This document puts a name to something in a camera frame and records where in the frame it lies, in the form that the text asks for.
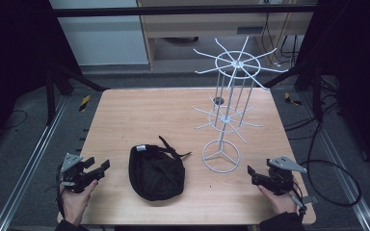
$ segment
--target bag strap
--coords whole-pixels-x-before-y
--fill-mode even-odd
[[[178,153],[176,153],[175,149],[173,147],[171,147],[165,140],[164,138],[162,138],[161,136],[158,136],[159,139],[162,141],[162,143],[165,145],[166,148],[162,148],[162,147],[158,147],[158,149],[160,151],[163,151],[163,152],[168,152],[168,153],[171,153],[171,155],[176,159],[176,160],[180,160],[182,157],[184,156],[188,156],[189,154],[191,154],[191,152],[188,152],[186,154],[183,154],[183,155],[179,155]]]

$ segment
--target spinning display rack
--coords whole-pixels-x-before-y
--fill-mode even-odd
[[[249,107],[249,101],[251,99],[252,89],[258,85],[264,90],[268,90],[262,84],[256,80],[256,76],[260,70],[268,70],[273,72],[284,72],[286,70],[275,70],[271,68],[265,68],[261,65],[259,58],[265,57],[272,54],[276,49],[262,54],[260,56],[253,56],[245,52],[246,45],[248,43],[249,37],[246,37],[245,43],[241,51],[228,51],[223,47],[217,39],[216,43],[221,46],[224,52],[217,57],[198,52],[197,54],[206,56],[212,59],[215,59],[215,68],[196,71],[197,74],[204,74],[211,71],[218,71],[218,82],[216,86],[215,97],[209,95],[210,100],[213,102],[213,108],[211,111],[207,112],[196,107],[193,107],[195,110],[205,113],[208,115],[208,123],[197,127],[197,129],[212,126],[214,129],[220,132],[219,137],[216,140],[212,140],[203,147],[202,159],[205,162],[206,166],[216,172],[226,173],[234,170],[238,167],[240,163],[240,153],[237,146],[231,141],[225,140],[226,133],[236,133],[244,143],[248,143],[239,132],[239,129],[243,125],[249,125],[253,127],[258,127],[262,125],[247,123],[244,121],[245,113],[253,110],[255,106]],[[231,74],[226,73],[226,69],[230,69]],[[246,87],[245,84],[247,80],[251,81],[251,85]],[[242,81],[240,87],[237,87],[235,82]],[[224,90],[229,91],[229,97],[227,103],[223,99]],[[242,102],[242,92],[244,90],[249,90],[249,96],[245,102]],[[211,153],[208,149],[213,143],[218,145],[218,148],[215,148],[216,151]],[[223,158],[226,161],[231,163],[231,167],[228,169],[218,169],[215,166],[209,164],[213,159]]]

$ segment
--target sleeve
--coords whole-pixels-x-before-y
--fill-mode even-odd
[[[56,227],[55,231],[89,231],[83,226],[76,227],[67,220],[62,219],[59,225]]]
[[[284,213],[266,219],[259,224],[261,231],[305,231],[296,213]]]

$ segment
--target hand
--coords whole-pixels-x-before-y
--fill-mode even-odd
[[[297,213],[297,204],[291,198],[290,193],[274,195],[271,191],[259,185],[257,187],[262,194],[269,198],[273,205],[273,211],[279,215],[283,213]]]
[[[79,226],[82,221],[84,211],[90,200],[90,194],[97,186],[98,181],[93,180],[84,191],[74,193],[64,190],[62,194],[63,207],[65,209],[65,220],[75,226]]]

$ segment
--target gray floor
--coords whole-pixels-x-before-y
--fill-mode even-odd
[[[245,38],[220,38],[228,49],[240,49]],[[152,70],[126,69],[116,73],[91,73],[87,77],[96,83],[109,88],[163,88],[163,87],[212,87],[216,84],[216,73],[197,75],[195,70],[204,70],[213,64],[212,60],[195,54],[193,48],[200,52],[217,55],[223,52],[214,45],[213,38],[199,38],[194,43],[184,43],[161,39],[158,43],[159,52],[156,54],[155,67]],[[259,44],[251,38],[246,51],[253,55],[260,54]],[[266,82],[277,76],[275,73],[263,72],[258,80]],[[292,84],[295,77],[291,77],[272,88],[272,94],[277,104],[281,120],[286,128],[294,122],[312,117],[308,105],[311,102],[311,90],[294,92]],[[33,173],[30,184],[20,197],[16,213],[13,215],[11,229],[18,230],[47,230],[53,229],[56,224],[57,207],[53,204],[54,191],[44,190],[55,180],[55,169],[62,162],[67,152],[77,153],[84,144],[84,137],[90,128],[96,105],[101,92],[95,92],[77,82],[72,82],[75,91],[72,96],[57,97],[57,102],[64,102],[65,108],[50,138],[49,144],[44,148],[38,167]],[[292,99],[304,102],[302,106],[288,103],[284,94],[290,92]],[[79,112],[82,98],[89,94],[91,100],[85,112]],[[324,107],[335,103],[332,97],[325,100]],[[10,198],[16,182],[22,175],[23,169],[28,165],[31,154],[39,144],[40,136],[44,132],[46,122],[46,104],[44,88],[37,89],[21,96],[15,105],[16,112],[9,119],[7,126],[0,136],[0,213]],[[370,216],[370,162],[361,158],[361,150],[352,130],[345,119],[338,114],[339,108],[324,115],[322,131],[317,135],[311,159],[331,160],[342,164],[358,180],[362,189],[362,204],[355,207],[343,208],[320,198],[321,202],[314,205],[317,220],[308,225],[307,230],[370,230],[359,216]],[[308,125],[288,131],[292,150],[299,162],[305,161],[310,147],[311,139],[299,139],[313,135],[316,124]],[[346,177],[341,177],[341,171],[336,168],[313,164],[311,165],[311,178],[316,189],[327,198],[348,203],[348,190]],[[304,176],[305,185],[311,195],[316,193]]]

